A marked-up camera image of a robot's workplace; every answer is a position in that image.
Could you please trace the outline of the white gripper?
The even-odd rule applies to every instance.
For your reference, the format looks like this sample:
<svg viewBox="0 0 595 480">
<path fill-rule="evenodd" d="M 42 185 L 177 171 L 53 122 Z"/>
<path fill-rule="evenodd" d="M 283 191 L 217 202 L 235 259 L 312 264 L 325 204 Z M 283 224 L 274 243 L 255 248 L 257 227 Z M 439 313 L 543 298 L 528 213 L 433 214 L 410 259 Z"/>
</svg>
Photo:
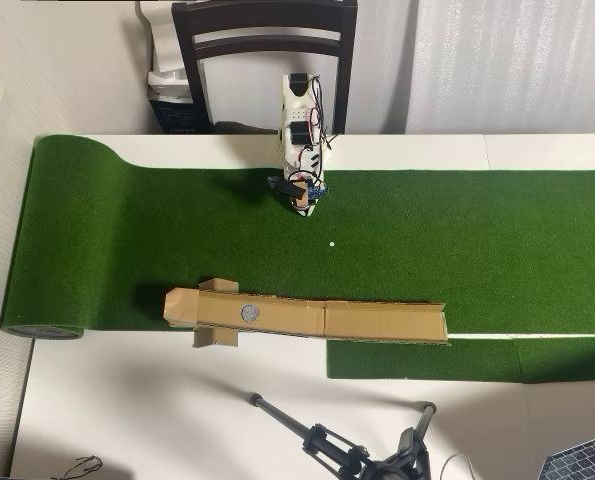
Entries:
<svg viewBox="0 0 595 480">
<path fill-rule="evenodd" d="M 303 196 L 303 188 L 295 183 L 305 183 L 307 186 L 323 185 L 325 181 L 321 161 L 307 160 L 297 166 L 288 164 L 284 166 L 283 177 L 270 176 L 268 178 L 268 185 L 274 191 L 292 197 L 291 206 L 299 215 L 309 217 L 314 212 L 318 200 Z"/>
</svg>

